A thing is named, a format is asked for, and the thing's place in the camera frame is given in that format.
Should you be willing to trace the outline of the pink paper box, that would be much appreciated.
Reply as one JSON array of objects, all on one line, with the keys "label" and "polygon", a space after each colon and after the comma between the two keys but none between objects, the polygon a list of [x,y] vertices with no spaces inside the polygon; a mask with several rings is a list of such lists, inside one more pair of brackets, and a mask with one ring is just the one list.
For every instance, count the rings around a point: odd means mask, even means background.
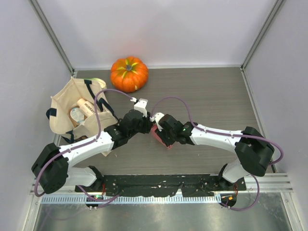
[{"label": "pink paper box", "polygon": [[151,134],[156,138],[161,144],[163,144],[168,150],[173,147],[172,140],[170,136],[164,131],[159,130],[157,124],[154,124],[151,128]]}]

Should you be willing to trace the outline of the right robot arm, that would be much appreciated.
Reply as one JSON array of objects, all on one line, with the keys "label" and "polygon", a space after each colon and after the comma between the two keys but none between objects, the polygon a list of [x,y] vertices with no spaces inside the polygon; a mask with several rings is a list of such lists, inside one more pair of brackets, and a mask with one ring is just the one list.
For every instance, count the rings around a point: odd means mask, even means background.
[{"label": "right robot arm", "polygon": [[154,123],[155,133],[166,147],[179,142],[212,146],[236,154],[237,159],[225,164],[218,174],[217,183],[223,190],[248,175],[263,177],[274,153],[273,146],[253,127],[243,131],[211,129],[190,121],[183,124],[162,113],[154,115]]}]

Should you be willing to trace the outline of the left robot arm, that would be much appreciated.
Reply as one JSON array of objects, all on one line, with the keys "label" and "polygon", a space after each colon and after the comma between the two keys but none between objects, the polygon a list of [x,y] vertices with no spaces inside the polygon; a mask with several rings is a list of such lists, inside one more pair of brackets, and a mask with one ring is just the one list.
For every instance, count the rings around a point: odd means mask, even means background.
[{"label": "left robot arm", "polygon": [[31,170],[36,176],[34,192],[51,194],[63,186],[74,186],[80,192],[98,192],[103,188],[104,178],[94,166],[77,168],[76,164],[98,154],[112,151],[127,144],[137,133],[147,134],[154,125],[150,113],[144,115],[130,110],[118,123],[106,127],[99,135],[58,147],[53,143],[45,146]]}]

